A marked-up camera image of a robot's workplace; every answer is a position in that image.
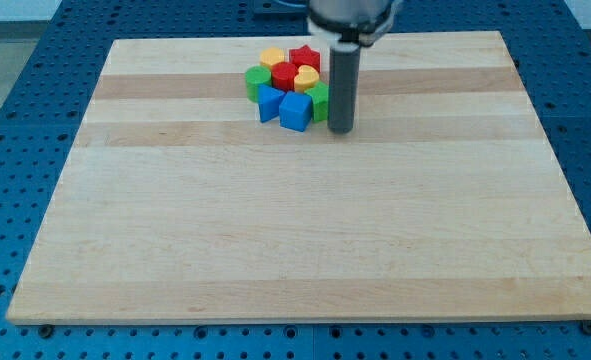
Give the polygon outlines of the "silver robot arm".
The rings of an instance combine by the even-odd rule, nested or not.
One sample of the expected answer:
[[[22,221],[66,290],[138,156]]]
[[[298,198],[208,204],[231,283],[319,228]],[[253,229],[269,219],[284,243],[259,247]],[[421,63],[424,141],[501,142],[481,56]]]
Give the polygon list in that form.
[[[308,31],[332,50],[371,47],[393,27],[404,0],[310,0]]]

